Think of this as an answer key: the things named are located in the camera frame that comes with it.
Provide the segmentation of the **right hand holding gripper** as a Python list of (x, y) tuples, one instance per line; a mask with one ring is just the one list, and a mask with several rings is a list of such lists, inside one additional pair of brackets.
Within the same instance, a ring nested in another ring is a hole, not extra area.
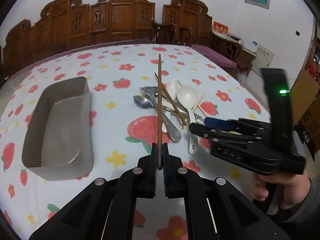
[(270, 190), (267, 189), (267, 183), (274, 184), (277, 188), (280, 188), (280, 193), (282, 194), (281, 197), (279, 197), (281, 200), (280, 208), (283, 210), (301, 203), (307, 197), (311, 187), (307, 170), (304, 170), (303, 174), (278, 172), (270, 176), (253, 173), (253, 199), (260, 202), (267, 200), (267, 197), (270, 195)]

